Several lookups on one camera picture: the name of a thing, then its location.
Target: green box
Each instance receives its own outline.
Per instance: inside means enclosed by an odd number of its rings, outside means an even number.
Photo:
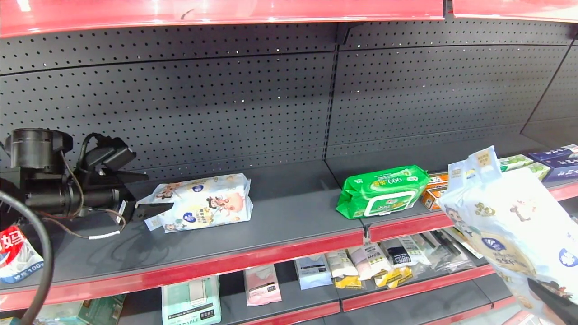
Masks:
[[[0,319],[0,325],[20,325],[20,319],[16,317],[8,317]]]
[[[115,297],[46,305],[36,317],[36,325],[116,325],[122,302]]]
[[[428,174],[415,165],[351,176],[336,210],[348,219],[405,210],[413,207],[428,183]]]
[[[498,162],[500,163],[500,170],[507,172],[532,164],[534,160],[531,160],[523,154],[517,154],[511,157],[500,158]]]

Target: white wet wipes package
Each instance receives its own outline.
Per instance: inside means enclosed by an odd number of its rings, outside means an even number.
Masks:
[[[173,203],[173,207],[144,222],[149,230],[192,230],[251,219],[251,181],[243,174],[222,175],[186,182],[160,184],[139,204]]]
[[[355,265],[353,265],[353,262],[351,262],[349,256],[347,256],[347,252],[344,249],[326,253],[325,258],[329,264],[329,270],[331,271],[332,278],[359,275]]]
[[[476,177],[465,172],[474,169]],[[449,165],[442,210],[502,277],[528,312],[555,324],[531,278],[578,303],[578,225],[528,169],[501,173],[494,147]]]
[[[369,280],[375,275],[389,272],[393,269],[387,256],[377,243],[365,241],[363,246],[348,248],[349,256],[359,272],[359,280]]]
[[[297,269],[301,290],[333,284],[331,272],[323,254],[296,259],[295,269]]]

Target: yellow package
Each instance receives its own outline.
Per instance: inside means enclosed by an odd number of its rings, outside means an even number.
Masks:
[[[334,278],[333,282],[335,287],[339,289],[360,290],[364,288],[363,282],[360,281],[359,276],[344,276],[341,278]]]
[[[390,289],[398,287],[402,283],[413,277],[412,270],[409,267],[395,268],[390,272],[373,278],[377,287],[387,286]]]

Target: pegboard back panel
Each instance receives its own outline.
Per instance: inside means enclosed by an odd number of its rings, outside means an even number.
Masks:
[[[578,117],[578,47],[572,46],[531,121]]]
[[[160,61],[4,76],[0,134],[22,127],[64,131],[76,141],[71,161],[87,134],[119,136],[138,153],[127,170],[290,150],[302,155],[298,160],[322,159],[322,150],[307,150],[324,146],[333,56]]]
[[[503,19],[375,21],[352,28],[342,50],[456,45],[561,45],[576,35],[575,24]]]
[[[0,73],[192,58],[333,51],[335,23],[159,26],[0,39]]]
[[[329,145],[525,123],[565,51],[451,46],[340,52]]]
[[[487,128],[472,128],[434,134],[403,136],[400,138],[365,141],[361,143],[348,143],[345,145],[332,145],[327,147],[327,158],[379,152],[383,150],[402,149],[407,147],[439,145],[441,143],[468,141],[472,139],[487,138],[490,136],[504,136],[507,138],[509,136],[518,135],[523,126],[523,124],[508,124]]]

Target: red shelf edge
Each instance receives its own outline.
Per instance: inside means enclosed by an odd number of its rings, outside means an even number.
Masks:
[[[300,309],[289,313],[267,317],[252,322],[243,323],[243,325],[288,325],[305,322],[315,318],[325,317],[339,313],[339,301],[330,302],[320,306]]]
[[[166,265],[153,271],[124,274],[107,279],[88,282],[54,284],[49,291],[46,304],[62,304],[128,292],[152,289],[192,279],[240,271],[248,267],[273,264],[298,257],[326,253],[363,244],[362,229],[316,238],[308,241],[277,245],[249,252],[223,255],[185,265]],[[9,311],[27,308],[36,294],[36,288],[2,294],[0,310]]]
[[[573,198],[578,196],[578,182],[553,187],[549,191],[558,201]],[[372,242],[381,242],[453,225],[451,220],[441,210],[437,210],[423,217],[370,225],[369,236]]]
[[[468,311],[463,312],[463,313],[459,313],[459,314],[452,315],[452,316],[449,316],[446,318],[434,320],[433,322],[426,323],[425,325],[450,325],[450,324],[459,322],[460,320],[464,320],[464,319],[472,318],[472,317],[477,316],[477,315],[481,315],[483,313],[489,312],[490,310],[492,310],[492,304],[487,304],[487,305],[483,305],[483,306],[468,310]]]
[[[494,269],[490,265],[468,269],[466,271],[457,272],[439,278],[426,280],[422,282],[413,283],[406,286],[397,287],[391,290],[381,290],[374,293],[364,294],[362,296],[347,298],[343,300],[343,311],[353,311],[371,305],[381,304],[391,300],[396,300],[414,294],[419,294],[439,288],[455,285],[457,283],[474,280],[482,276],[494,273]]]

